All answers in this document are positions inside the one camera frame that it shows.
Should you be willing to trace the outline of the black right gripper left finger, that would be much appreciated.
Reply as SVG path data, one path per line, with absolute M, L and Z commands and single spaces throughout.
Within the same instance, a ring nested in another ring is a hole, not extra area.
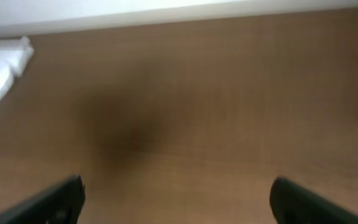
M 73 175 L 0 213 L 0 224 L 76 224 L 85 203 L 85 186 Z

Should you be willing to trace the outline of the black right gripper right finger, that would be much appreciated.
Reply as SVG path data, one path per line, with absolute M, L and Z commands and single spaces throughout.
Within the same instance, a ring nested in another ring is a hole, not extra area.
M 284 178 L 274 180 L 270 207 L 278 224 L 358 224 L 358 216 Z

